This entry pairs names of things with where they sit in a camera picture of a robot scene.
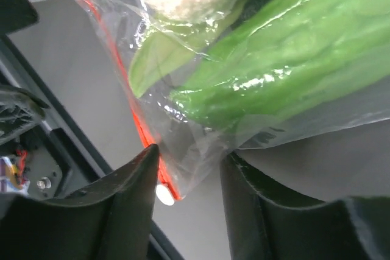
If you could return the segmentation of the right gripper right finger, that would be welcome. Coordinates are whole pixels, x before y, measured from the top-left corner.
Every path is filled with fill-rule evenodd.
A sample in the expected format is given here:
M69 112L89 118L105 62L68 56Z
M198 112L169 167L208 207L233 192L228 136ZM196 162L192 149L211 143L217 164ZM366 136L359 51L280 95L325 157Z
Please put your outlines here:
M388 259L389 198L323 202L265 175L236 154L220 167L233 259Z

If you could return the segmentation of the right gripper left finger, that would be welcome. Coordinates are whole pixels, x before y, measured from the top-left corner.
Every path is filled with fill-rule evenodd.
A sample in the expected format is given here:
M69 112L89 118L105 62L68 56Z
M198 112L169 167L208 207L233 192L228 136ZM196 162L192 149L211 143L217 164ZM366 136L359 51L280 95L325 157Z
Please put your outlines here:
M63 199L1 195L2 259L146 259L159 151Z

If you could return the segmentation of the clear zip bag red seal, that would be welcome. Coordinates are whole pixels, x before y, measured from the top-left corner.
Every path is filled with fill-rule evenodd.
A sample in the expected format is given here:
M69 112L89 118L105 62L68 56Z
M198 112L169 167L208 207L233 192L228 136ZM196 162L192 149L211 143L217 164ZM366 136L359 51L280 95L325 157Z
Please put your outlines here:
M76 1L160 146L163 202L234 150L389 119L389 0Z

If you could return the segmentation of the fake green cucumber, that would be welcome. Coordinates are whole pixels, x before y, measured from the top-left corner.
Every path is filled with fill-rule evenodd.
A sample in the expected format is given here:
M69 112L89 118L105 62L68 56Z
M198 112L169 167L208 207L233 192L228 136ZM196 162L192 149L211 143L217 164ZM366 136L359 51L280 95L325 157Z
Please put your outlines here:
M239 132L285 121L389 75L389 0L271 0L208 51L170 100L186 118Z

